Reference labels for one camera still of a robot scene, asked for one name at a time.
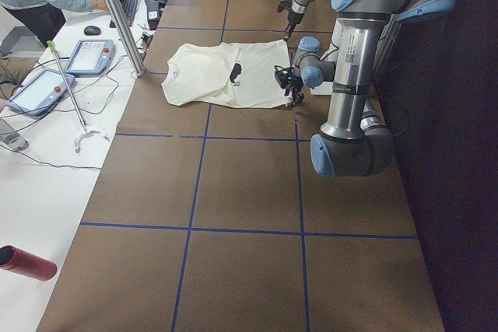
computer mouse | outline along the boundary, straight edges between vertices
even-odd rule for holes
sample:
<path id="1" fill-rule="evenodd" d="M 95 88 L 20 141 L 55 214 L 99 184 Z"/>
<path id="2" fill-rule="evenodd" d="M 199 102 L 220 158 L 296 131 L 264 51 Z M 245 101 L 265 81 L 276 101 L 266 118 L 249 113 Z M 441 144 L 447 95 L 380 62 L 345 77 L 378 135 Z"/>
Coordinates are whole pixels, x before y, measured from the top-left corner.
<path id="1" fill-rule="evenodd" d="M 100 35 L 102 30 L 98 26 L 89 25 L 83 30 L 83 33 L 85 35 Z"/>

metal pole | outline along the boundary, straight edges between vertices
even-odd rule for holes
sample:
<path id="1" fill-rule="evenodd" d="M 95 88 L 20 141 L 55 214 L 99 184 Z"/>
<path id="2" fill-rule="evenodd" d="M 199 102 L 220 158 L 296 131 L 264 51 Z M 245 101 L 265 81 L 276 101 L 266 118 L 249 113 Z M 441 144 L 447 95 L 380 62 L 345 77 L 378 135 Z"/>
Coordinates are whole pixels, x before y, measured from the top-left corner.
<path id="1" fill-rule="evenodd" d="M 76 111 L 76 114 L 78 114 L 79 123 L 82 125 L 83 130 L 86 131 L 87 126 L 86 126 L 85 118 L 83 118 L 83 115 L 81 113 L 81 110 L 79 109 L 78 103 L 76 102 L 75 95 L 74 95 L 74 93 L 72 93 L 71 85 L 69 84 L 68 79 L 65 76 L 64 68 L 62 67 L 61 58 L 59 57 L 59 53 L 55 49 L 55 45 L 51 40 L 49 40 L 47 42 L 47 44 L 50 48 L 50 51 L 52 51 L 52 54 L 54 55 L 55 63 L 57 64 L 57 67 L 62 75 L 62 80 L 64 81 L 65 88 L 68 90 L 68 94 L 69 94 L 69 97 L 71 98 L 72 105 L 75 106 L 75 111 Z"/>
<path id="2" fill-rule="evenodd" d="M 119 33 L 119 37 L 123 42 L 124 48 L 132 61 L 133 68 L 138 77 L 144 75 L 146 68 L 143 64 L 142 56 L 140 56 L 139 50 L 135 45 L 135 41 L 133 40 L 132 32 L 128 26 L 128 23 L 125 18 L 125 13 L 123 12 L 123 8 L 121 7 L 121 3 L 119 0 L 105 0 L 107 7 L 109 8 L 110 15 L 112 16 L 112 20 L 116 24 L 117 32 Z"/>

red thermos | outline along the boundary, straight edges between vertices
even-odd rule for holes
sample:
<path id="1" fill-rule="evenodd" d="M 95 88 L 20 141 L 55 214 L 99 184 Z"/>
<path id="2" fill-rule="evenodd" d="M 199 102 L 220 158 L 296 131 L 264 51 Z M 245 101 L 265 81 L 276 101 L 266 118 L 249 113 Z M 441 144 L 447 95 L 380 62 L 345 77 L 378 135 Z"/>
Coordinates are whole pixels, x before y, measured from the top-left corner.
<path id="1" fill-rule="evenodd" d="M 0 248 L 0 268 L 41 281 L 54 277 L 57 265 L 12 245 Z"/>

black pants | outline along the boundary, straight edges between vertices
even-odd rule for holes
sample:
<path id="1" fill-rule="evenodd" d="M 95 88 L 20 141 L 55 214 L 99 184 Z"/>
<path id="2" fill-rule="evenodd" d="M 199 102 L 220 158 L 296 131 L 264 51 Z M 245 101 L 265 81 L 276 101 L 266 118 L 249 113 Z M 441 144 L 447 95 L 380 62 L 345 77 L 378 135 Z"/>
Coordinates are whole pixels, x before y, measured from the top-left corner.
<path id="1" fill-rule="evenodd" d="M 26 25 L 45 47 L 47 40 L 53 40 L 65 23 L 62 11 L 50 4 L 26 9 L 7 9 L 7 12 Z"/>

keyboard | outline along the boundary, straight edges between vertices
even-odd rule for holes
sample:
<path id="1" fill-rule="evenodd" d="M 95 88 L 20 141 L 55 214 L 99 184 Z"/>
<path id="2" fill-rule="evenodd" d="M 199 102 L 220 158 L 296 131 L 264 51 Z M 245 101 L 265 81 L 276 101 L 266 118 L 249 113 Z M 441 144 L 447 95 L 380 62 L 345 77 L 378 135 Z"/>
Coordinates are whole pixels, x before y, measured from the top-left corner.
<path id="1" fill-rule="evenodd" d="M 131 26 L 133 24 L 133 20 L 135 19 L 135 14 L 137 13 L 137 8 L 139 7 L 140 0 L 120 0 L 121 7 L 123 7 L 124 16 L 128 21 L 128 25 Z M 110 27 L 116 27 L 114 21 L 110 21 Z"/>

